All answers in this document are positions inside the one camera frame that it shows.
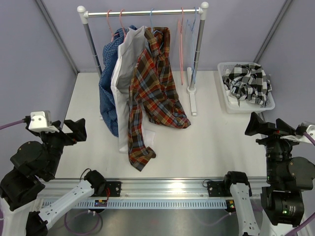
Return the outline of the black white checked shirt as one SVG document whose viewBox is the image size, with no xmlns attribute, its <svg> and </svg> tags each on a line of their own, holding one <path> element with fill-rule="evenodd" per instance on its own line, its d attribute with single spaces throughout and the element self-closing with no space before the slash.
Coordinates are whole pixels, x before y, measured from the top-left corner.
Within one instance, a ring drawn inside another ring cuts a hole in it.
<svg viewBox="0 0 315 236">
<path fill-rule="evenodd" d="M 222 82 L 229 97 L 259 106 L 266 104 L 272 91 L 270 80 L 257 63 L 236 64 L 222 75 Z"/>
</svg>

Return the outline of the blue plastic hanger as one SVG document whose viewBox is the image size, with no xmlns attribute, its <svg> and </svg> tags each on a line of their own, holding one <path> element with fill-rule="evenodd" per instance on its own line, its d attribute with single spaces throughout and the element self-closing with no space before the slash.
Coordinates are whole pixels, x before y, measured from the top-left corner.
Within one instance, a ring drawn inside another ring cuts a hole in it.
<svg viewBox="0 0 315 236">
<path fill-rule="evenodd" d="M 196 71 L 194 69 L 194 55 L 195 55 L 195 49 L 194 49 L 194 43 L 195 43 L 195 35 L 194 35 L 194 27 L 197 17 L 197 9 L 194 7 L 194 20 L 189 21 L 187 20 L 187 30 L 188 30 L 188 36 L 189 36 L 189 62 L 191 66 L 191 78 L 193 83 L 196 81 Z"/>
</svg>

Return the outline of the white linen shirt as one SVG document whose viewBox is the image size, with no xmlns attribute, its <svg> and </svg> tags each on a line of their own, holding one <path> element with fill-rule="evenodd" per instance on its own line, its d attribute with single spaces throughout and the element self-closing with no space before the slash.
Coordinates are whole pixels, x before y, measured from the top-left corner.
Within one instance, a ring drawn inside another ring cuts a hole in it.
<svg viewBox="0 0 315 236">
<path fill-rule="evenodd" d="M 231 94 L 230 90 L 226 90 L 225 92 L 226 92 L 226 97 L 230 106 L 238 107 L 238 108 L 246 107 L 246 102 L 242 100 L 238 100 L 235 96 Z"/>
</svg>

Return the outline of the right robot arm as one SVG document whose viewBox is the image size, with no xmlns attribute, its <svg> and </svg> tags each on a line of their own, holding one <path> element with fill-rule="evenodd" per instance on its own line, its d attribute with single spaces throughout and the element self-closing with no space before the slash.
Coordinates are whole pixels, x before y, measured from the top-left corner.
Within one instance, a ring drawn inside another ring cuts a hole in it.
<svg viewBox="0 0 315 236">
<path fill-rule="evenodd" d="M 315 143 L 315 126 L 303 122 L 293 128 L 278 118 L 265 122 L 252 112 L 245 135 L 264 135 L 256 143 L 265 146 L 266 182 L 260 200 L 263 222 L 257 226 L 250 201 L 250 183 L 245 173 L 229 171 L 223 179 L 223 190 L 233 198 L 240 236 L 291 236 L 305 227 L 312 217 L 302 222 L 302 192 L 314 187 L 315 165 L 305 157 L 292 157 L 299 143 Z"/>
</svg>

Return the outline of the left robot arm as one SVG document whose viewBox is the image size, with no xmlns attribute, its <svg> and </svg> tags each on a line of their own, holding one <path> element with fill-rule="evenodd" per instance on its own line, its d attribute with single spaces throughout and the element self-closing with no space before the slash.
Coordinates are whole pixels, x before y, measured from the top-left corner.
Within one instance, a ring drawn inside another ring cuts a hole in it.
<svg viewBox="0 0 315 236">
<path fill-rule="evenodd" d="M 3 213 L 3 236 L 45 236 L 49 229 L 81 200 L 101 196 L 106 189 L 105 178 L 90 170 L 72 190 L 48 207 L 33 211 L 44 182 L 55 179 L 63 148 L 87 139 L 85 119 L 65 120 L 71 130 L 64 133 L 61 122 L 43 116 L 26 116 L 18 123 L 39 137 L 41 142 L 28 141 L 10 158 L 13 170 L 0 182 L 0 209 Z"/>
</svg>

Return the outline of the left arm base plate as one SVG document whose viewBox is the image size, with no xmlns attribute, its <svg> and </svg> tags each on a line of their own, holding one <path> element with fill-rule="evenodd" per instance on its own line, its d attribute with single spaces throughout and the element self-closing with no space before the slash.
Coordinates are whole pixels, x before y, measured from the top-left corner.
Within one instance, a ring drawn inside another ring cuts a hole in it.
<svg viewBox="0 0 315 236">
<path fill-rule="evenodd" d="M 96 188 L 93 197 L 120 197 L 121 186 L 120 181 L 107 181 Z"/>
</svg>

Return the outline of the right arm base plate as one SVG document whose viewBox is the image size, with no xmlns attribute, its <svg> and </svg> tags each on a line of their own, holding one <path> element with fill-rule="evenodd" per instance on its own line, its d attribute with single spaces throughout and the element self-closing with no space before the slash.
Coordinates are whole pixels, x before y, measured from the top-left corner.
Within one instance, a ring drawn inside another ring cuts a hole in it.
<svg viewBox="0 0 315 236">
<path fill-rule="evenodd" d="M 204 187 L 207 188 L 208 195 L 209 197 L 231 197 L 232 194 L 230 192 L 230 186 L 232 184 L 237 184 L 237 183 L 244 183 L 246 182 L 239 182 L 239 181 L 232 181 L 231 183 L 226 184 L 224 181 L 212 181 L 212 180 L 205 180 L 206 181 L 206 186 L 202 184 Z M 247 182 L 247 186 L 249 187 L 249 196 L 252 196 L 252 190 L 250 184 Z"/>
</svg>

